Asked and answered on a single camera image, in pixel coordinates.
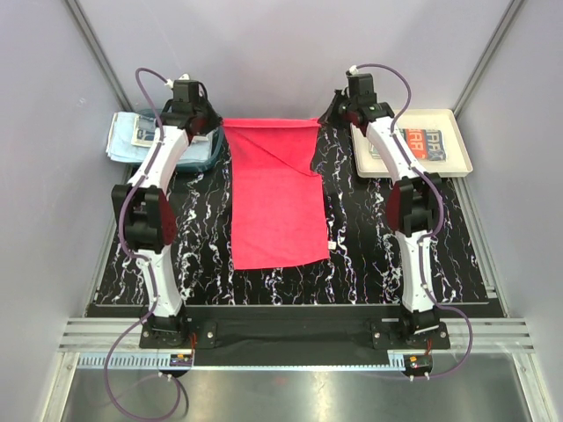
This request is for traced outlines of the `colourful bear print towel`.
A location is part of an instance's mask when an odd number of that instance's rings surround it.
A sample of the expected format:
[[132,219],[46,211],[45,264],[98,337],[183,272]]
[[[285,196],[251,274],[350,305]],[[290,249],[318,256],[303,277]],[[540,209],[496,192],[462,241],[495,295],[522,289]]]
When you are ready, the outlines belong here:
[[440,130],[401,128],[399,132],[418,160],[431,162],[447,160],[444,138]]

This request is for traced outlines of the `red towel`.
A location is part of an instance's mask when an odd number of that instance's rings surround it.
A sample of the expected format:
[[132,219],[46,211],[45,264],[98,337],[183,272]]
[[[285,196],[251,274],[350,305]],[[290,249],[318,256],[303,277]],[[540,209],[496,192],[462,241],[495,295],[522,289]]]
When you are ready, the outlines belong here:
[[235,269],[303,266],[329,257],[323,181],[311,168],[315,120],[226,119],[232,158]]

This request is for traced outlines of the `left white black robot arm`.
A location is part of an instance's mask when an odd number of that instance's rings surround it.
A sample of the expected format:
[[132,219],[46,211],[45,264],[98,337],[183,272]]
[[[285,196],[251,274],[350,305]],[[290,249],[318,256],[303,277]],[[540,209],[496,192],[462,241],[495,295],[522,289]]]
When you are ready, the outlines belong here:
[[177,223],[168,186],[188,148],[212,138],[222,119],[202,82],[181,76],[168,84],[172,97],[155,113],[148,155],[127,183],[113,187],[111,197],[121,248],[140,268],[148,294],[141,323],[149,337],[179,348],[189,340],[190,327],[172,267]]

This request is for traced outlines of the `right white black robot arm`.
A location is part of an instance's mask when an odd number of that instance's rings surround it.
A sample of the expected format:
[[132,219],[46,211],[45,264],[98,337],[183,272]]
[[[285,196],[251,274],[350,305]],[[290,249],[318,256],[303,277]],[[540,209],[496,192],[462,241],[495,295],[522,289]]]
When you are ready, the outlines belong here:
[[428,342],[439,328],[430,262],[431,237],[443,223],[441,178],[427,172],[397,128],[391,107],[377,100],[373,77],[347,72],[347,88],[337,90],[319,121],[353,126],[375,147],[391,177],[386,219],[398,240],[403,294],[399,337],[410,348]]

